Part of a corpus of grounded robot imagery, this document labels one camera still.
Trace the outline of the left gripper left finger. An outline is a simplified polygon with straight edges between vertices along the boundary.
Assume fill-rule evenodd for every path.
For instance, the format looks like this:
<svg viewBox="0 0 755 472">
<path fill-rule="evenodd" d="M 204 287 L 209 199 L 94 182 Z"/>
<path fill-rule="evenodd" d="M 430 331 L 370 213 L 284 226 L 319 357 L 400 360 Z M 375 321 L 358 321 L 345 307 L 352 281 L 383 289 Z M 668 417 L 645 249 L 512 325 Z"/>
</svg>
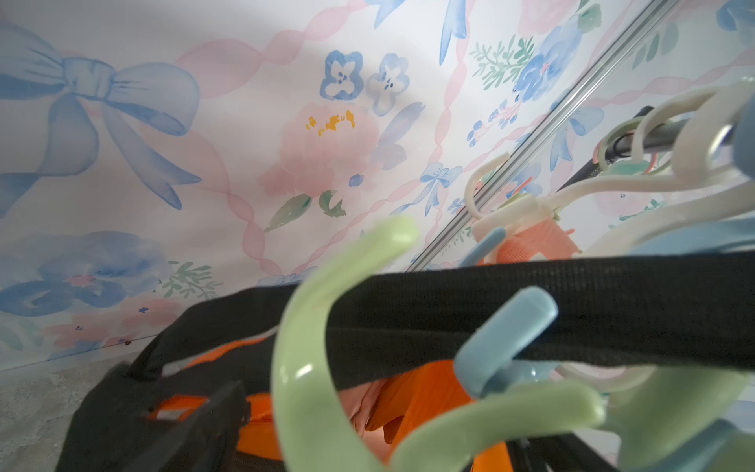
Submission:
<svg viewBox="0 0 755 472">
<path fill-rule="evenodd" d="M 155 420 L 155 403 L 139 413 L 139 420 L 162 432 L 123 463 L 124 471 L 228 471 L 248 422 L 248 403 L 240 381 L 214 391 L 182 420 Z"/>
</svg>

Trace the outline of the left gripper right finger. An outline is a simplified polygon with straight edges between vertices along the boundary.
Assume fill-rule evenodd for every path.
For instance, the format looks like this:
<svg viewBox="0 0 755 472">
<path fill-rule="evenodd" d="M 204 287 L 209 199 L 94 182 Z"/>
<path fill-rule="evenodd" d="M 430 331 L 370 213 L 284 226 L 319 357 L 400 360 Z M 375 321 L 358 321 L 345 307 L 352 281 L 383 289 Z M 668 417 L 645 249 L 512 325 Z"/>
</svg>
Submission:
<svg viewBox="0 0 755 472">
<path fill-rule="evenodd" d="M 574 434 L 519 439 L 506 446 L 514 471 L 619 471 Z"/>
</svg>

